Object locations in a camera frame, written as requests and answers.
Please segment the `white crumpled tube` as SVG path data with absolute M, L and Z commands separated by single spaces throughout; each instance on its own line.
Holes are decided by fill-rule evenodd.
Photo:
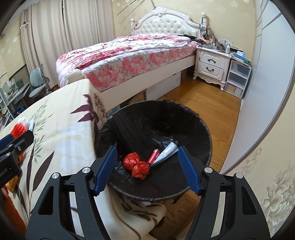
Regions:
M 160 164 L 161 162 L 164 162 L 169 157 L 174 155 L 176 152 L 178 152 L 178 146 L 174 142 L 171 142 L 155 159 L 152 166 L 155 166 L 155 165 Z

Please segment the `plastic drawer storage unit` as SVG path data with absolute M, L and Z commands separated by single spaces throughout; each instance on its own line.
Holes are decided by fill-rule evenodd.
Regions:
M 233 57 L 230 61 L 224 90 L 242 99 L 251 76 L 252 67 Z

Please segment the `black woven trash bin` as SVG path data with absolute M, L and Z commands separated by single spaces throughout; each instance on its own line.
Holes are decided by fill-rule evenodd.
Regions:
M 111 145 L 116 147 L 117 162 L 108 181 L 115 191 L 135 200 L 162 201 L 189 190 L 178 155 L 151 167 L 143 180 L 132 177 L 122 160 L 135 152 L 147 161 L 154 150 L 163 151 L 171 142 L 184 145 L 192 157 L 209 165 L 211 135 L 199 115 L 171 100 L 149 100 L 127 105 L 109 117 L 98 131 L 95 152 L 103 157 Z

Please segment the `white and teal tube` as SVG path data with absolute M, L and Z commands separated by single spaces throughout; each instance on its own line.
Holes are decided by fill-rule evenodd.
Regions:
M 31 119 L 29 122 L 29 131 L 34 131 L 34 119 Z

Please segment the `white two-drawer nightstand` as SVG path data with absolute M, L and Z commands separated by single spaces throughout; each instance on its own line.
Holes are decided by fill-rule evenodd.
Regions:
M 219 85 L 220 89 L 224 90 L 231 59 L 230 54 L 198 45 L 193 79 L 201 78 L 206 83 Z

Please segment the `red mesh ball trash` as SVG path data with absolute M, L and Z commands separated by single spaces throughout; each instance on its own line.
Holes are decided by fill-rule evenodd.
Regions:
M 122 163 L 125 169 L 131 171 L 131 176 L 134 178 L 143 180 L 150 171 L 148 163 L 141 161 L 136 152 L 126 155 Z

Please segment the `floral beige mattress cover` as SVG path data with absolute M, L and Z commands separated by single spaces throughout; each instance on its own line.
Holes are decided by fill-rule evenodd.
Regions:
M 34 121 L 34 143 L 21 163 L 22 174 L 3 188 L 4 212 L 21 236 L 51 175 L 66 176 L 96 159 L 95 137 L 107 118 L 102 97 L 89 80 L 79 80 L 37 101 L 1 130 L 7 136 L 23 118 Z M 110 188 L 95 198 L 111 239 L 151 239 L 166 215 L 161 203 L 138 203 Z

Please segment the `blue-grey desk chair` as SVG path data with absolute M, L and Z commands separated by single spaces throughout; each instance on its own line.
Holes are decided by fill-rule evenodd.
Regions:
M 34 88 L 29 94 L 30 98 L 44 97 L 52 93 L 49 88 L 49 78 L 43 74 L 41 67 L 35 68 L 29 75 L 30 85 Z

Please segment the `study desk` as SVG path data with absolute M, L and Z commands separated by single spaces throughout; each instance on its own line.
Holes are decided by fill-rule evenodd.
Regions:
M 30 89 L 30 83 L 26 83 L 23 87 L 20 89 L 16 89 L 11 96 L 7 96 L 4 90 L 1 88 L 1 104 L 4 105 L 4 109 L 8 111 L 8 115 L 14 119 L 18 112 L 16 108 L 14 107 L 20 102 L 21 109 L 27 108 L 27 103 L 24 100 L 24 97 L 26 96 L 27 92 Z

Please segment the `red foam fruit net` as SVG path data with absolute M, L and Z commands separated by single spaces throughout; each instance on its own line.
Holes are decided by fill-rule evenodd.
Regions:
M 11 131 L 11 135 L 14 139 L 21 136 L 23 133 L 25 133 L 29 129 L 30 120 L 26 117 L 22 117 L 18 120 L 18 122 L 13 127 L 13 130 Z

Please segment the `white bed with floral quilt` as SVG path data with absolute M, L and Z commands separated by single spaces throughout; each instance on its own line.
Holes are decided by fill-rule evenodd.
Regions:
M 109 111 L 193 66 L 198 45 L 184 36 L 146 33 L 76 49 L 57 59 L 58 85 L 89 79 Z

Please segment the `white tufted headboard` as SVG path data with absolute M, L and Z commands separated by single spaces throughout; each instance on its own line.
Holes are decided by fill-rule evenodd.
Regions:
M 201 39 L 207 32 L 207 15 L 201 13 L 200 22 L 196 23 L 189 15 L 158 6 L 140 20 L 131 19 L 130 27 L 132 35 L 164 33 L 190 35 Z

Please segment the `beige curtain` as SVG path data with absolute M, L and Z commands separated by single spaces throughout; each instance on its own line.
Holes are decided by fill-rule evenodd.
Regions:
M 33 1 L 22 10 L 21 23 L 27 68 L 43 66 L 50 87 L 58 85 L 61 55 L 114 39 L 111 1 Z

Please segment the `cardboard box under bed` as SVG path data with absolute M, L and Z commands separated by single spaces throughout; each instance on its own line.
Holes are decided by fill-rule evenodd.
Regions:
M 147 100 L 157 100 L 168 92 L 179 87 L 181 84 L 181 72 L 165 78 L 164 80 L 156 83 L 155 85 L 146 89 Z

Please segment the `small red can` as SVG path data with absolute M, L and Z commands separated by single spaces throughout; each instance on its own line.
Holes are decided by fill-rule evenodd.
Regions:
M 150 155 L 150 157 L 149 157 L 147 163 L 148 163 L 148 164 L 153 164 L 153 163 L 155 162 L 155 160 L 157 159 L 157 157 L 159 156 L 159 154 L 160 154 L 159 149 L 154 150 L 154 151 L 152 152 L 152 154 Z

